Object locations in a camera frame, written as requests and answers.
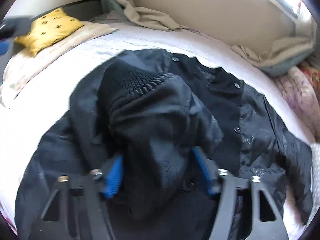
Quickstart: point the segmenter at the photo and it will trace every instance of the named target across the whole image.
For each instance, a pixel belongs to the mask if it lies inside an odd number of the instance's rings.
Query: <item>metal screw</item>
[[[90,171],[90,174],[93,176],[102,175],[102,171],[100,169],[95,169]]]
[[[252,182],[260,182],[260,177],[259,176],[252,176],[251,181]]]
[[[229,171],[227,171],[227,170],[218,169],[218,171],[219,171],[219,175],[222,175],[222,176],[228,176],[229,175]]]
[[[68,176],[59,176],[58,177],[58,182],[66,182],[69,180]]]

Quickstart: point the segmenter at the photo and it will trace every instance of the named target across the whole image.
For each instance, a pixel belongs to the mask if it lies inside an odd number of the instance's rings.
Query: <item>mattress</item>
[[[78,82],[125,49],[166,49],[197,57],[201,64],[211,68],[222,66],[264,94],[297,138],[307,144],[315,141],[283,100],[275,83],[223,42],[191,29],[151,30],[112,15],[96,22],[108,23],[119,31],[87,41],[62,55],[27,83],[9,110],[0,108],[0,204],[13,226],[17,190],[42,135],[68,110],[69,96]],[[303,233],[290,187],[284,204],[284,223],[290,240],[298,239]]]

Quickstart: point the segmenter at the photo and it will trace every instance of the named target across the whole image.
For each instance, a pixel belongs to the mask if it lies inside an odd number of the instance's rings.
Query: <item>jacket sleeve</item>
[[[296,206],[301,213],[302,222],[306,224],[313,206],[311,193],[311,148],[290,133],[281,117],[269,105],[266,99],[265,102],[276,135],[279,152],[284,156],[284,168],[294,190]]]

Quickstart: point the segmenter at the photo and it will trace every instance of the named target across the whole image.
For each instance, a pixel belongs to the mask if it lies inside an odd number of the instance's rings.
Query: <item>black jacket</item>
[[[311,150],[266,98],[223,68],[145,49],[124,51],[88,74],[70,110],[44,134],[18,190],[19,237],[28,238],[58,176],[86,174],[122,150],[123,187],[108,202],[117,239],[202,239],[216,203],[198,185],[196,145],[235,176],[260,176],[279,210],[288,178],[307,222]],[[191,192],[183,191],[191,182]]]

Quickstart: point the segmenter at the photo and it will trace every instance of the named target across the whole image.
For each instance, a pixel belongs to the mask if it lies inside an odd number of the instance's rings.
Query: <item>white bed sheet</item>
[[[208,67],[223,66],[264,94],[296,137],[307,144],[315,141],[274,82],[223,42],[187,30],[156,31],[125,21],[108,24],[119,31],[87,41],[62,55],[29,81],[9,111],[0,108],[0,203],[12,222],[19,184],[41,136],[68,110],[69,96],[77,83],[100,63],[125,49],[167,49],[195,56]],[[303,233],[304,226],[290,192],[284,205],[284,223],[290,240]]]

